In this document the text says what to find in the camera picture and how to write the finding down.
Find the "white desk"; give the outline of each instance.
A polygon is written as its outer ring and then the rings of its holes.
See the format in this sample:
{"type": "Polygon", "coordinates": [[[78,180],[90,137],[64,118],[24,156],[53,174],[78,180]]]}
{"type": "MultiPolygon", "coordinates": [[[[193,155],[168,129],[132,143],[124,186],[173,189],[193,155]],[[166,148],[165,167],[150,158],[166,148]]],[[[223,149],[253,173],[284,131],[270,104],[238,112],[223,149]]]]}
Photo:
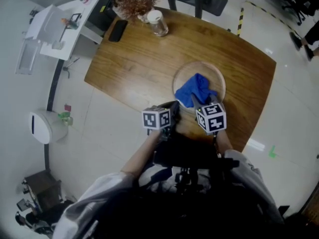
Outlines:
{"type": "Polygon", "coordinates": [[[66,29],[64,31],[61,38],[61,42],[64,42],[64,44],[61,50],[52,49],[51,44],[44,43],[41,47],[40,54],[68,60],[72,55],[80,34],[100,44],[103,38],[84,25],[98,1],[99,0],[90,0],[89,4],[84,4],[79,0],[75,0],[58,6],[58,8],[70,13],[70,15],[81,13],[81,18],[78,20],[79,27],[77,29],[66,29]]]}

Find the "smartphone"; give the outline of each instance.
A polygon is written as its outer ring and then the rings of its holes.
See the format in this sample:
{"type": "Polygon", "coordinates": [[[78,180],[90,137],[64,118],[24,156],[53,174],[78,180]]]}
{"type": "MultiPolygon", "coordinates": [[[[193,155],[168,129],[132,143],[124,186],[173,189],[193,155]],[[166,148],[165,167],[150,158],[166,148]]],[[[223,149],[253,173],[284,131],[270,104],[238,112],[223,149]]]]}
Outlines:
{"type": "Polygon", "coordinates": [[[127,24],[128,24],[127,20],[118,20],[115,23],[113,30],[109,36],[109,41],[110,42],[120,41],[127,24]]]}

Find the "white trash bin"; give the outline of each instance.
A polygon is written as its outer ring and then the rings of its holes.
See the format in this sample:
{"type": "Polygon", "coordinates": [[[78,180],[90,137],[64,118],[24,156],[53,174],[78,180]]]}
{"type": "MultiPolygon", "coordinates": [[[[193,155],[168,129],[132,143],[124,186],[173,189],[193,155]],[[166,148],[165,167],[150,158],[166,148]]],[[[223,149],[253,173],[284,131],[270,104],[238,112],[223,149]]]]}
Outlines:
{"type": "Polygon", "coordinates": [[[36,110],[30,113],[29,128],[32,135],[41,143],[56,142],[68,133],[68,126],[55,112],[36,110]]]}

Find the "green sticker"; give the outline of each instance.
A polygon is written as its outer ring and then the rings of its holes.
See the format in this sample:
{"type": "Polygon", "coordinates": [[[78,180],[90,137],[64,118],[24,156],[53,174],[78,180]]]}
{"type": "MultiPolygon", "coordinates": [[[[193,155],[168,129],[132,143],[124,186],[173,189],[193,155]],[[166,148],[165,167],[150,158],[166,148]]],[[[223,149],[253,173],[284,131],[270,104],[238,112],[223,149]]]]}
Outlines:
{"type": "Polygon", "coordinates": [[[273,145],[271,150],[269,151],[269,156],[272,158],[275,158],[277,156],[277,154],[274,153],[274,150],[275,150],[275,146],[273,145]]]}
{"type": "Polygon", "coordinates": [[[100,12],[104,12],[104,9],[105,9],[105,5],[102,6],[102,8],[100,9],[100,12]]]}

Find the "person's leg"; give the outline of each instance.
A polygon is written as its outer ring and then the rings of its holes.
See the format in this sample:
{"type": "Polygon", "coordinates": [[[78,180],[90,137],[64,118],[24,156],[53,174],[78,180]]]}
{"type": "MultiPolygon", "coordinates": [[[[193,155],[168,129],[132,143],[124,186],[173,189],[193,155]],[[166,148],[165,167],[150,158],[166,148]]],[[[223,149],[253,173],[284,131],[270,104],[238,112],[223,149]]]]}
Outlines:
{"type": "Polygon", "coordinates": [[[314,56],[319,57],[319,47],[314,50],[314,56]]]}
{"type": "Polygon", "coordinates": [[[308,45],[305,46],[308,60],[311,61],[313,57],[319,57],[319,47],[312,51],[308,45]]]}
{"type": "Polygon", "coordinates": [[[314,42],[319,41],[319,21],[309,30],[304,39],[307,42],[306,45],[313,45],[314,42]]]}
{"type": "Polygon", "coordinates": [[[315,41],[319,41],[319,21],[309,30],[309,32],[305,35],[304,38],[301,40],[296,37],[296,35],[293,32],[289,33],[292,41],[294,42],[294,45],[297,50],[300,50],[302,46],[306,45],[313,45],[315,41]]]}

